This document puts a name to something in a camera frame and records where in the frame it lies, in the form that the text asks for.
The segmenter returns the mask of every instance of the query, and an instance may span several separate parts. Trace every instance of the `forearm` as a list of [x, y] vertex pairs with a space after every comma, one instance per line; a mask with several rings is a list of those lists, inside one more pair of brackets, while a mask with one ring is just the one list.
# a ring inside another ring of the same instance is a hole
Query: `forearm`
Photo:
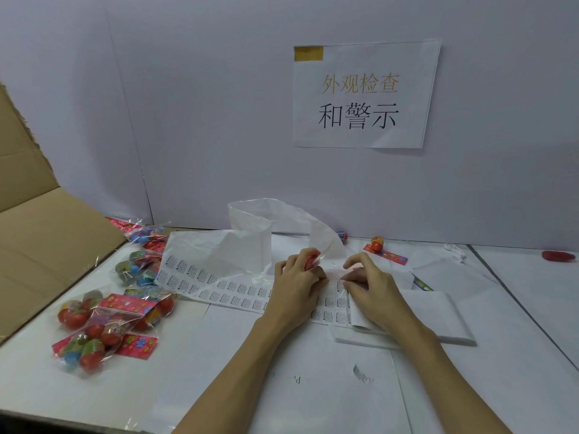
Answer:
[[231, 361], [203, 392], [174, 434], [244, 433], [283, 335], [259, 318]]
[[511, 432], [463, 378], [430, 329], [411, 326], [400, 341], [446, 434]]

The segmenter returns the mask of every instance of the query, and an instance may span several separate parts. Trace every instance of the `left hand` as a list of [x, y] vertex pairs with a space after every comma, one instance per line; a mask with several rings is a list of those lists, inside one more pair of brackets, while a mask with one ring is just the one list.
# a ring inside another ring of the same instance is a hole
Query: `left hand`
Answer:
[[308, 319], [320, 289], [328, 284], [321, 267], [304, 270], [308, 257], [314, 253], [320, 252], [316, 248], [304, 248], [299, 255], [276, 263], [273, 290], [262, 318], [283, 336]]

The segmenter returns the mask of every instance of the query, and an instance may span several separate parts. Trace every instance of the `hand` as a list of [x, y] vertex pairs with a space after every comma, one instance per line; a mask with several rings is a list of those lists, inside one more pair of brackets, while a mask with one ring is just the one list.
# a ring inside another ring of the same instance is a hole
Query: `hand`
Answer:
[[273, 290], [263, 319], [283, 336], [308, 319], [315, 309], [318, 293], [328, 284], [324, 270], [317, 266], [304, 270], [308, 257], [320, 253], [316, 248], [304, 248], [299, 255], [276, 263]]
[[406, 303], [391, 274], [381, 271], [365, 253], [350, 256], [348, 269], [355, 263], [364, 267], [342, 277], [344, 287], [366, 317], [397, 340], [414, 325], [422, 323]]

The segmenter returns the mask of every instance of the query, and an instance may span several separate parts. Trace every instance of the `piece of tape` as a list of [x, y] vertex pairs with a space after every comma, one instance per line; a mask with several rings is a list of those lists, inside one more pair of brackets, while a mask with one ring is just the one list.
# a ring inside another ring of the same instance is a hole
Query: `piece of tape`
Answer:
[[295, 62], [323, 61], [324, 47], [323, 46], [294, 47], [293, 60]]

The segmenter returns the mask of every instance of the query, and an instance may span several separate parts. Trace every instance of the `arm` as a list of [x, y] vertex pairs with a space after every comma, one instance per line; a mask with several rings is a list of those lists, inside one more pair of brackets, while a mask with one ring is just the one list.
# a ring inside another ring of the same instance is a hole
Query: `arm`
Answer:
[[351, 256], [344, 286], [366, 316], [392, 335], [414, 365], [446, 434], [512, 434], [459, 373], [434, 332], [416, 318], [393, 277], [366, 253]]
[[304, 271], [303, 249], [276, 264], [276, 275], [264, 314], [257, 319], [242, 346], [207, 387], [173, 434], [244, 433], [250, 426], [267, 368], [283, 338], [306, 321], [319, 290], [328, 283], [320, 267]]

